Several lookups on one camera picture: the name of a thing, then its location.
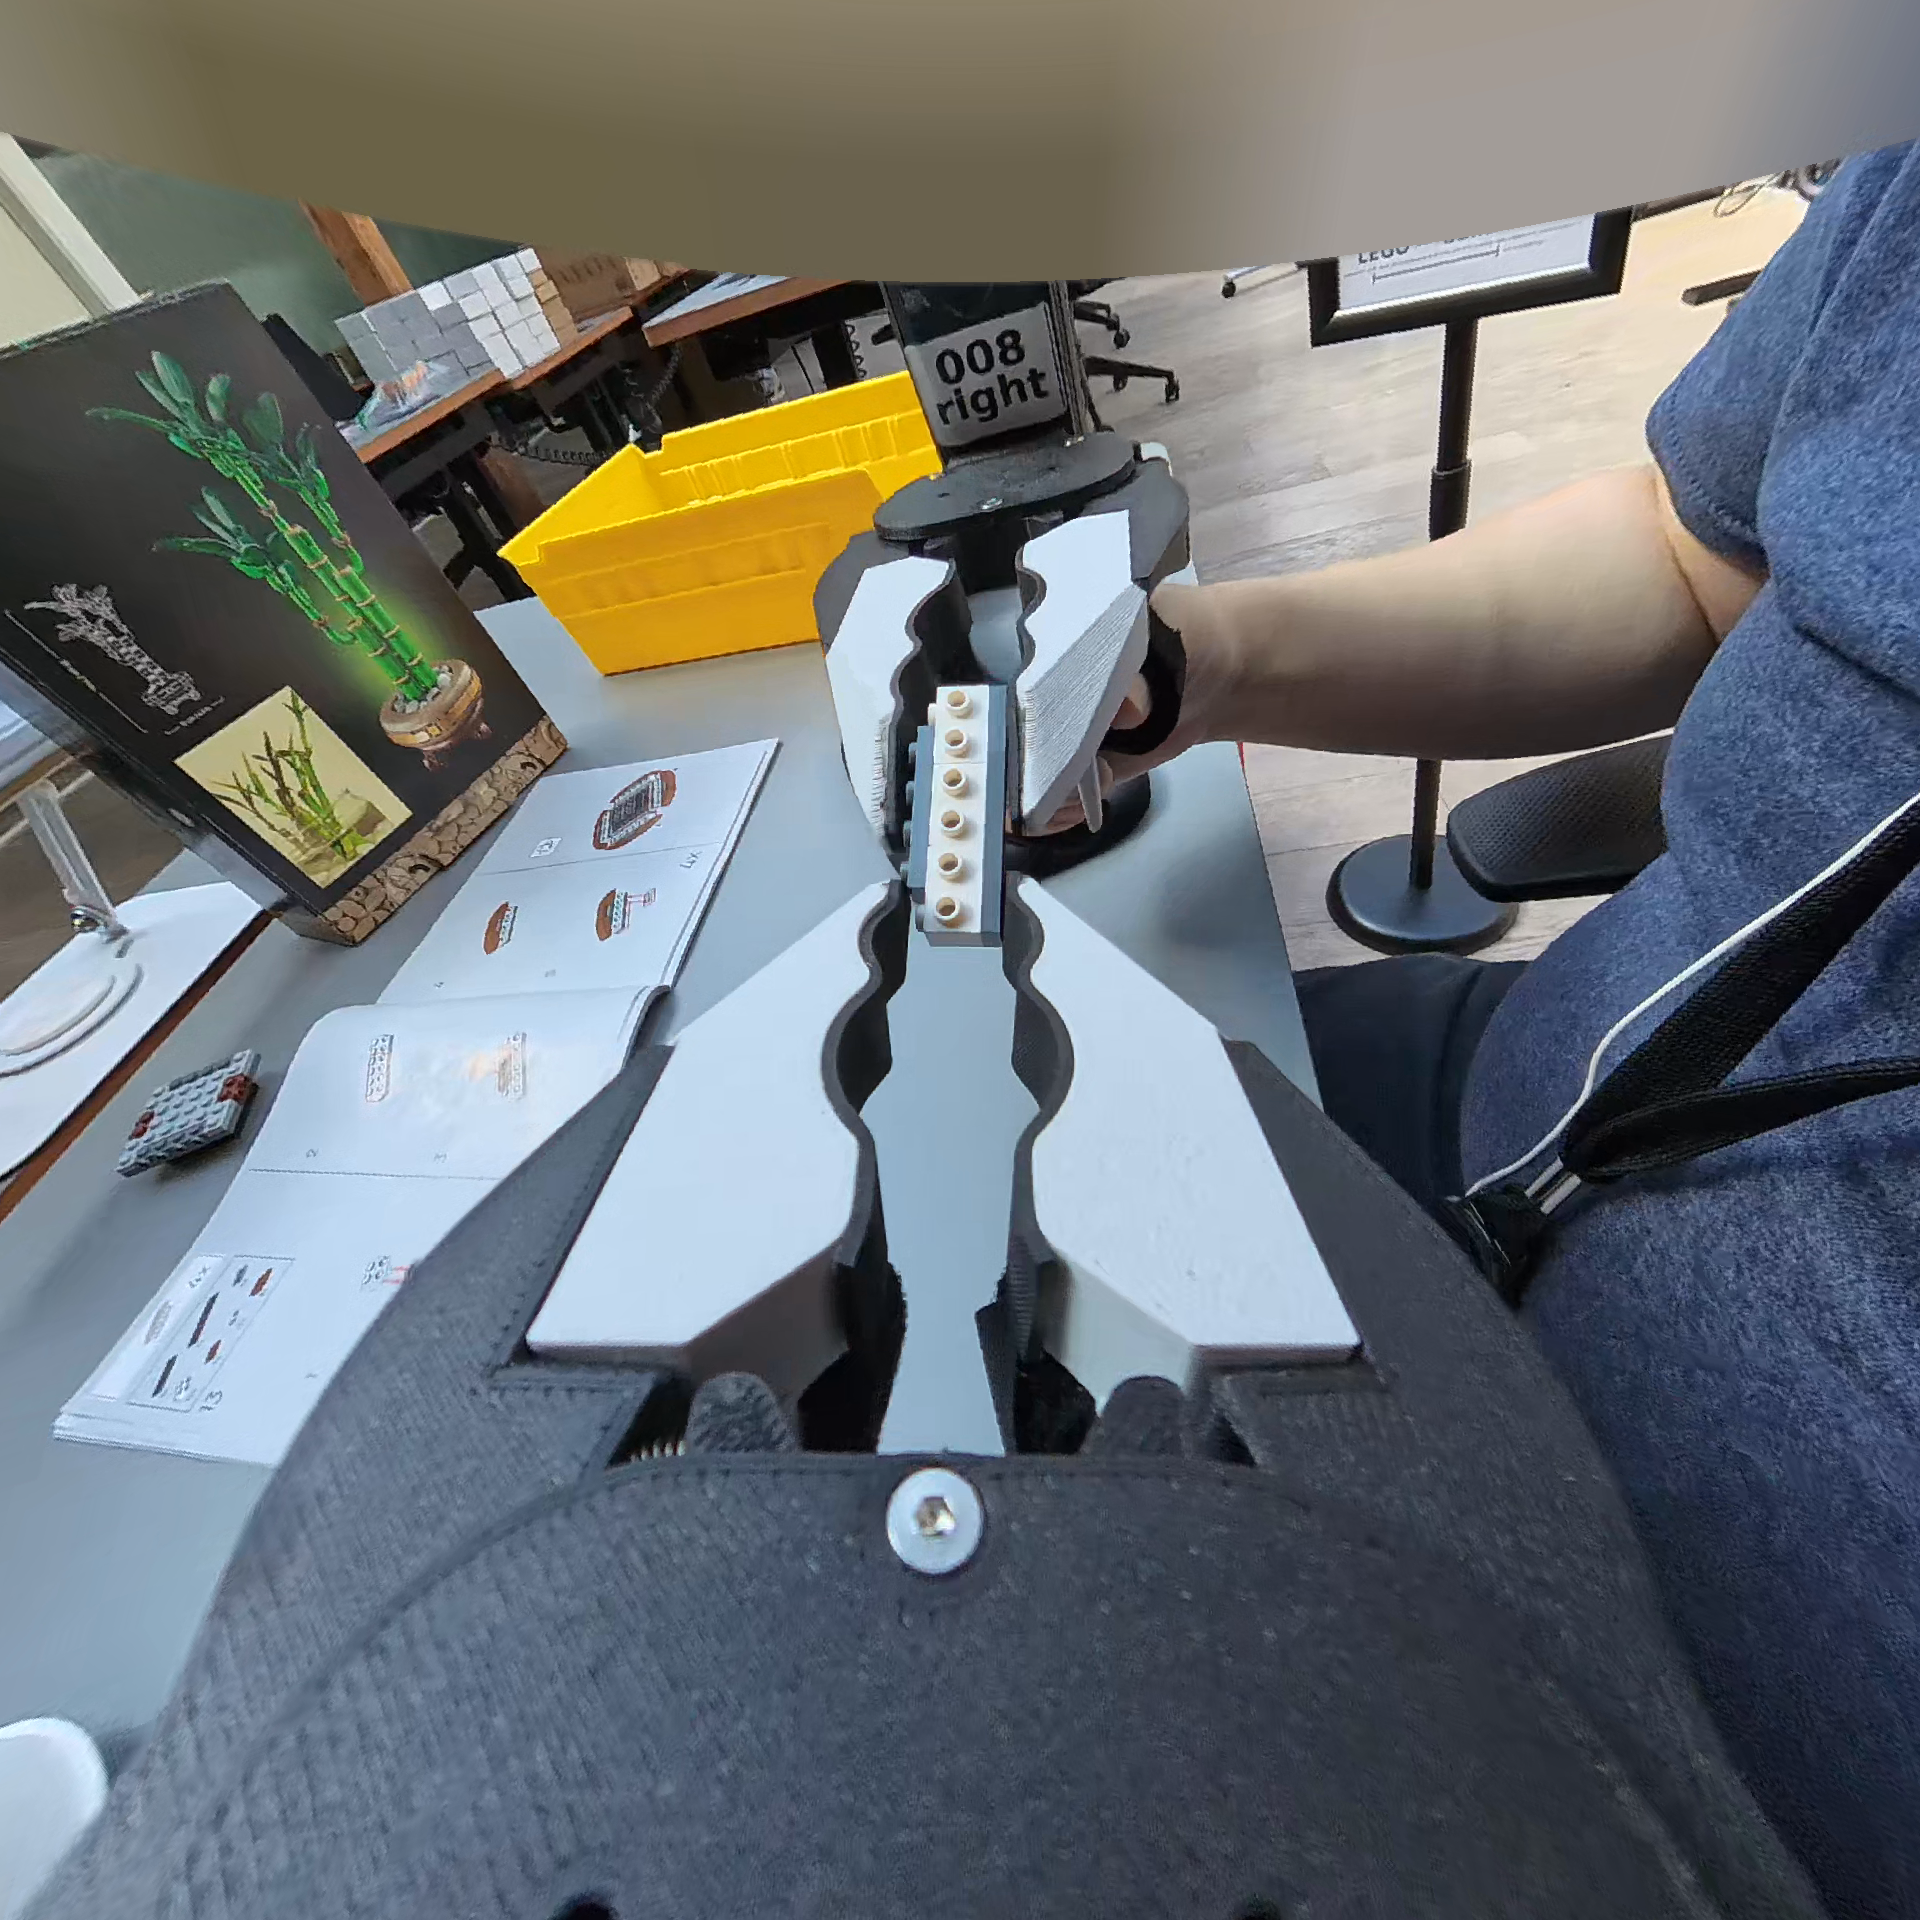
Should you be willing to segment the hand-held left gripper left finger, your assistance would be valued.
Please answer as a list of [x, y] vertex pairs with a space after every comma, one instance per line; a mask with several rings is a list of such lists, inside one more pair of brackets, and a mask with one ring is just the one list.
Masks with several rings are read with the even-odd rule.
[[671, 1043], [528, 1329], [566, 1362], [751, 1374], [801, 1445], [876, 1449], [904, 1337], [859, 1106], [891, 1068], [907, 896], [861, 886]]

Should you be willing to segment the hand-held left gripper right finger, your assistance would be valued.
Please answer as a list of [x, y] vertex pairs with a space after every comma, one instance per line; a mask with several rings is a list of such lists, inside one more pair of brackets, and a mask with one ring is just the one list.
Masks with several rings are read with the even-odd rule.
[[1002, 955], [1035, 1103], [978, 1314], [1007, 1450], [1075, 1453], [1127, 1380], [1350, 1364], [1360, 1332], [1255, 1104], [1286, 1077], [1031, 879]]

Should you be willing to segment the person's right forearm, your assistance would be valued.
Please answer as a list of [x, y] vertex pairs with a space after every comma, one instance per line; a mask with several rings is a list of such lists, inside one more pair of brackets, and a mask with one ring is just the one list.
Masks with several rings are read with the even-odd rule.
[[1197, 588], [1226, 656], [1205, 738], [1350, 757], [1551, 757], [1671, 729], [1766, 583], [1651, 464], [1444, 541]]

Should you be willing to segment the black quilted wrist rest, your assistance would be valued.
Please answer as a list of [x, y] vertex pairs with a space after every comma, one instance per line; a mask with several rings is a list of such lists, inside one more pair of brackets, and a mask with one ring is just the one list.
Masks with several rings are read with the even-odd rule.
[[1042, 833], [1007, 833], [1003, 838], [1003, 866], [1009, 874], [1035, 880], [1069, 872], [1084, 862], [1114, 852], [1143, 822], [1151, 800], [1147, 772], [1112, 781], [1101, 793], [1098, 828], [1079, 816], [1065, 828]]

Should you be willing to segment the black office chair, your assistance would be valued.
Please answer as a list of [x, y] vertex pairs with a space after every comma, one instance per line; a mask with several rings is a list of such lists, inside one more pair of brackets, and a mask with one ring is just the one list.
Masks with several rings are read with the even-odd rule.
[[1098, 288], [1104, 282], [1067, 282], [1067, 301], [1073, 327], [1092, 327], [1101, 337], [1110, 337], [1112, 350], [1087, 346], [1079, 343], [1079, 366], [1087, 382], [1106, 381], [1114, 394], [1123, 392], [1129, 382], [1160, 382], [1164, 388], [1164, 404], [1174, 404], [1181, 396], [1181, 382], [1175, 372], [1167, 366], [1137, 362], [1126, 358], [1123, 348], [1132, 345], [1132, 333], [1121, 322], [1115, 309], [1098, 298]]
[[1453, 804], [1448, 851], [1485, 900], [1612, 896], [1667, 851], [1670, 733], [1547, 762]]

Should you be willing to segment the yellow plastic bin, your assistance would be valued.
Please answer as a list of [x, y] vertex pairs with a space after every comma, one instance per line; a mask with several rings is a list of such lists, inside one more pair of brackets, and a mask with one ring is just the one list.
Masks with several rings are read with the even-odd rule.
[[809, 642], [814, 590], [936, 475], [907, 372], [627, 446], [502, 546], [606, 677]]

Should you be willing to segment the person's dark trousers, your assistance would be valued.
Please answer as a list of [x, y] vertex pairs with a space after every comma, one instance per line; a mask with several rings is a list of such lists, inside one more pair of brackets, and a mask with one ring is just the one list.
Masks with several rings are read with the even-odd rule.
[[1448, 955], [1294, 975], [1321, 1111], [1427, 1215], [1464, 1193], [1461, 1104], [1524, 963]]

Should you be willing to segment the brown top office desk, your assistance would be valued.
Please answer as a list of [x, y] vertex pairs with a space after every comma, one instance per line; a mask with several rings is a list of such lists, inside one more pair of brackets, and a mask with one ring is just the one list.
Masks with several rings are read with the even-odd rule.
[[848, 325], [884, 310], [884, 291], [869, 280], [721, 272], [645, 317], [639, 337], [657, 350], [725, 340], [764, 358], [806, 340], [814, 391], [829, 392], [858, 381]]
[[639, 409], [627, 372], [644, 348], [642, 319], [618, 306], [518, 374], [491, 372], [429, 394], [356, 443], [356, 457], [392, 506], [442, 517], [452, 529], [456, 552], [443, 564], [452, 586], [477, 572], [503, 603], [529, 600], [533, 593], [503, 548], [542, 506], [515, 506], [487, 460], [519, 455], [540, 426], [588, 445], [536, 448], [542, 460], [595, 467], [627, 446]]

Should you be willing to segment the white instruction booklet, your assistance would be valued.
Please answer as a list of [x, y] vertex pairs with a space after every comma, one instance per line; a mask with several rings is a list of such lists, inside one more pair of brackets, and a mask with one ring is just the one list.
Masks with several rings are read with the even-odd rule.
[[761, 738], [540, 781], [379, 999], [299, 1043], [54, 1434], [278, 1466], [418, 1263], [623, 1066], [775, 757]]

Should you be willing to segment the black floor sign stand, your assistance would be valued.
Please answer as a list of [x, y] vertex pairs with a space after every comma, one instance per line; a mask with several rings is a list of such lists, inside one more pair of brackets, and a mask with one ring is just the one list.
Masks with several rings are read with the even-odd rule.
[[[1475, 340], [1485, 321], [1620, 292], [1633, 213], [1615, 209], [1444, 242], [1321, 256], [1306, 263], [1313, 348], [1439, 329], [1444, 358], [1427, 538], [1470, 517]], [[1409, 830], [1352, 851], [1332, 872], [1335, 929], [1382, 955], [1472, 955], [1513, 924], [1516, 911], [1475, 893], [1439, 846], [1442, 762], [1413, 762]]]

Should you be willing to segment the brown cardboard box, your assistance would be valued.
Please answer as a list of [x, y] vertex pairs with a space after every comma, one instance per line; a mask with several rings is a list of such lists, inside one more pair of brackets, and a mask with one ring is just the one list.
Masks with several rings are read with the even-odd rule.
[[575, 325], [615, 309], [642, 310], [661, 291], [685, 278], [678, 263], [632, 255], [536, 250], [540, 272]]

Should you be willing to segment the stack of grey white boxes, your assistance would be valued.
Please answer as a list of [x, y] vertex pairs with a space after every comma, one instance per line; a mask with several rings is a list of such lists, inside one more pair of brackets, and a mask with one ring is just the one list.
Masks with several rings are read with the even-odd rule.
[[333, 325], [369, 381], [440, 362], [463, 379], [495, 374], [513, 381], [577, 337], [560, 291], [531, 248], [349, 310]]

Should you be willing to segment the person in blue hoodie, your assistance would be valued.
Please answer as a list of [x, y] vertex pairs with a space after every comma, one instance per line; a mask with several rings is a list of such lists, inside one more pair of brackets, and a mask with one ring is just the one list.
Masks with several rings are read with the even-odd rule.
[[[1918, 156], [1853, 156], [1654, 404], [1692, 536], [1764, 572], [1671, 737], [1666, 852], [1499, 1001], [1475, 1181], [1598, 1039], [1918, 783]], [[1916, 1917], [1918, 1116], [1873, 1099], [1595, 1190], [1524, 1320], [1641, 1529], [1754, 1796], [1836, 1917]]]

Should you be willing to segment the white paper cup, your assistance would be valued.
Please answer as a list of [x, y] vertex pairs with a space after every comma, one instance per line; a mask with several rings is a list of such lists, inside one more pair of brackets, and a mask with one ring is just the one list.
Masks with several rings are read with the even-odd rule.
[[107, 1798], [107, 1771], [82, 1727], [52, 1716], [2, 1727], [2, 1917], [23, 1915]]

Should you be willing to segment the wooden support post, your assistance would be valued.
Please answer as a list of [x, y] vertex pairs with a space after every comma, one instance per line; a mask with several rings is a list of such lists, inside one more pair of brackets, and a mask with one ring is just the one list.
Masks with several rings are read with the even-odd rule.
[[414, 291], [411, 276], [375, 219], [329, 205], [299, 202], [298, 207], [362, 309]]

